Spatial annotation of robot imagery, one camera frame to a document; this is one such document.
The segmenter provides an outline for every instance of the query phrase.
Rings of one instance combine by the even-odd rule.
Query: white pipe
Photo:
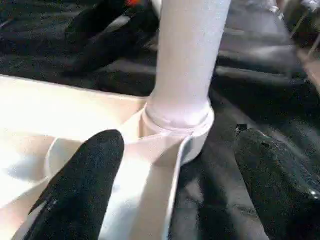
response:
[[[146,114],[161,128],[190,129],[211,111],[208,90],[231,0],[163,0],[156,86]]]

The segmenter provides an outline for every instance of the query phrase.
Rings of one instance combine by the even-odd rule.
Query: red spot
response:
[[[140,0],[126,0],[127,6],[135,6],[140,2]]]

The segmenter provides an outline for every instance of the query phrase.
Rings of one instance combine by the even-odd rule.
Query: white plastic tray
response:
[[[100,239],[166,239],[189,139],[141,137],[144,104],[139,97],[0,77],[1,239],[11,239],[81,142],[106,129],[122,132],[125,153]]]

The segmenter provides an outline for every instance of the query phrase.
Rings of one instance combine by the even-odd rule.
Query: black object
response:
[[[124,147],[117,130],[87,140],[50,181],[13,240],[97,240]]]
[[[125,11],[130,16],[127,24],[113,32],[102,32]],[[68,72],[93,72],[107,66],[145,45],[158,27],[158,16],[150,2],[129,8],[126,1],[104,0],[82,12],[66,29],[66,39],[73,43],[87,41],[102,32],[77,56]]]
[[[234,154],[270,239],[320,239],[320,181],[310,161],[253,128],[239,134]]]

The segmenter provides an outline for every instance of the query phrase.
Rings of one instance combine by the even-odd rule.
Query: white plastic surface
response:
[[[119,129],[124,136],[125,153],[100,239],[167,237],[180,166],[191,150],[190,137],[142,137],[143,98],[14,77],[2,79],[0,110],[6,129],[0,130],[1,240],[11,239],[49,179],[81,142],[111,128]],[[11,98],[7,93],[17,95]],[[8,100],[14,109],[9,108]],[[15,119],[23,116],[25,121]]]
[[[208,90],[230,2],[163,1],[156,86],[146,109],[161,128],[192,128],[209,114]]]

